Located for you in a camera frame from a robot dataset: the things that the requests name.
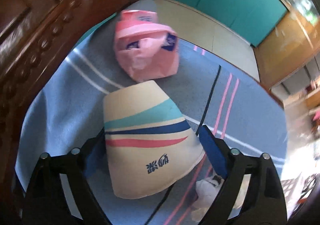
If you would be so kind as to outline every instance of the metal screw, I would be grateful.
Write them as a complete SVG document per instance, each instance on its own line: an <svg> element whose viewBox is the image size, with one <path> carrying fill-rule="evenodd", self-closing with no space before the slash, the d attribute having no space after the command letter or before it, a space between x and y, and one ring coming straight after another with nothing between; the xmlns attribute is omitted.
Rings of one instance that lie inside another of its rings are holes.
<svg viewBox="0 0 320 225"><path fill-rule="evenodd" d="M231 154L234 156L237 156L240 154L240 151L237 148L231 148Z"/></svg>
<svg viewBox="0 0 320 225"><path fill-rule="evenodd" d="M73 148L72 150L71 150L71 154L73 154L73 155L77 155L77 154L79 154L80 153L80 148Z"/></svg>
<svg viewBox="0 0 320 225"><path fill-rule="evenodd" d="M41 159L46 159L49 156L49 154L47 152L44 152L40 155Z"/></svg>
<svg viewBox="0 0 320 225"><path fill-rule="evenodd" d="M263 153L263 154L262 154L262 157L263 157L265 160L270 159L270 155L269 155L268 153Z"/></svg>

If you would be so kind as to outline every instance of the carved wooden furniture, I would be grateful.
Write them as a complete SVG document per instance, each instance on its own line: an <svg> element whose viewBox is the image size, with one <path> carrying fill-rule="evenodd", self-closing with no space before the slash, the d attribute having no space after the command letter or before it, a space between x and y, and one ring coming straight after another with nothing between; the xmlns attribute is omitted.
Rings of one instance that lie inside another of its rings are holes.
<svg viewBox="0 0 320 225"><path fill-rule="evenodd" d="M0 0L0 210L14 207L20 132L31 102L88 29L138 0Z"/></svg>

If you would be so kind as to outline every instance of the pink tissue pack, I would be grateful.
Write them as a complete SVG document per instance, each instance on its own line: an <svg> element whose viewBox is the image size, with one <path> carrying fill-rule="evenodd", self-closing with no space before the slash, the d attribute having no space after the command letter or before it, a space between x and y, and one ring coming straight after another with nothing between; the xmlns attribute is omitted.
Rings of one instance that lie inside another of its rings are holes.
<svg viewBox="0 0 320 225"><path fill-rule="evenodd" d="M156 12L121 12L114 50L122 69L135 81L171 76L179 66L177 33L157 23Z"/></svg>

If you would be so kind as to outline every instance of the teal stripe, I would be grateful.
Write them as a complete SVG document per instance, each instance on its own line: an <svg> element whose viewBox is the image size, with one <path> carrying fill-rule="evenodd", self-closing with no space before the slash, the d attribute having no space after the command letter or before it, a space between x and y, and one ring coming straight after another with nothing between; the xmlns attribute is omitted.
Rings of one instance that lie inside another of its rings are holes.
<svg viewBox="0 0 320 225"><path fill-rule="evenodd" d="M166 120L174 120L181 117L182 113L180 112L176 104L171 99L167 99L163 103L160 103L157 106L154 106L135 115L125 117L119 120L111 120L105 122L104 128L125 128L136 125L156 123Z"/></svg>

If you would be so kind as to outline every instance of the blue bedsheet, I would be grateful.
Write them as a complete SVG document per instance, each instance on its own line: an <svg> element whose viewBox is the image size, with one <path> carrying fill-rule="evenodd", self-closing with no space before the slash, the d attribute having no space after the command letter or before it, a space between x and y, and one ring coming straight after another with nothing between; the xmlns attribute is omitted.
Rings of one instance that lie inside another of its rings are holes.
<svg viewBox="0 0 320 225"><path fill-rule="evenodd" d="M141 0L131 8L156 11L151 0ZM135 84L115 59L116 21L117 17L108 21L78 45L29 108L16 163L24 189L42 152L52 156L65 154L95 137L103 127L103 97ZM221 58L210 52L202 55L201 49L195 51L194 45L184 40L179 40L179 51L178 73L156 82L177 104L193 130L199 124L220 64L221 74L204 123L212 130L216 126L217 137L223 136L228 146L245 154L259 156L268 152L280 175L287 147L283 109L255 80ZM189 208L196 197L194 181L203 179L210 171L210 163L204 159L176 182L150 224L196 224L190 218ZM144 224L165 194L162 191L138 200L117 198L106 157L88 177L88 183L114 225ZM63 185L71 212L79 217L65 177Z"/></svg>

